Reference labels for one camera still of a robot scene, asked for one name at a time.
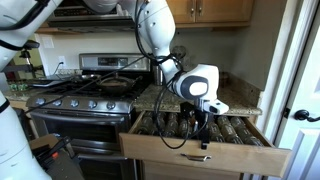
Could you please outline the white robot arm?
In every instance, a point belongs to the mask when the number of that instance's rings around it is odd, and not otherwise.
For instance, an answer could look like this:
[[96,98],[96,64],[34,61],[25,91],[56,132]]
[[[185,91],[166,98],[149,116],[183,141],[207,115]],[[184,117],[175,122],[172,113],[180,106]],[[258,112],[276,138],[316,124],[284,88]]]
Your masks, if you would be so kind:
[[[0,0],[0,69],[26,44],[63,0]],[[218,68],[199,64],[183,71],[171,56],[169,45],[175,22],[166,0],[79,0],[95,13],[106,14],[119,6],[135,23],[137,40],[144,40],[152,50],[152,59],[160,65],[167,81],[166,89],[186,100],[196,102],[202,113],[222,115],[229,107],[217,99]]]

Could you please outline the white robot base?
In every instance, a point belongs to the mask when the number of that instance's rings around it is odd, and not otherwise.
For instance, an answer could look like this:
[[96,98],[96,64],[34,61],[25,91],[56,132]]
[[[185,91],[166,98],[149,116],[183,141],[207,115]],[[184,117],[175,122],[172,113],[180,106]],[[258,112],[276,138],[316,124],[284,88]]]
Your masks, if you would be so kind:
[[1,92],[0,180],[52,180],[33,156],[17,113]]

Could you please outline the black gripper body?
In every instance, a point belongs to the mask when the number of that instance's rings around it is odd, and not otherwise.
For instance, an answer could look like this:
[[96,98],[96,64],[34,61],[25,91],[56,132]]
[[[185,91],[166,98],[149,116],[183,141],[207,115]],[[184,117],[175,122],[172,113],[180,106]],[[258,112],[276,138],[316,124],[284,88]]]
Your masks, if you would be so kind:
[[206,129],[210,114],[201,111],[189,102],[180,104],[180,113],[186,120],[194,119],[193,130],[187,139],[197,139],[200,141],[200,148],[206,150],[210,143],[209,131]]

